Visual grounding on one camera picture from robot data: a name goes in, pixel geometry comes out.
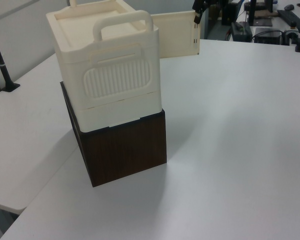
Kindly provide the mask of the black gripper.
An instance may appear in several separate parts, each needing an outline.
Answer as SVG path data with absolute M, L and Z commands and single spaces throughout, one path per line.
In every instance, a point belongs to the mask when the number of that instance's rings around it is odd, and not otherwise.
M 206 0 L 195 0 L 192 9 L 195 10 L 194 22 L 199 24 L 199 20 L 202 19 L 203 11 L 208 8 L 208 2 Z

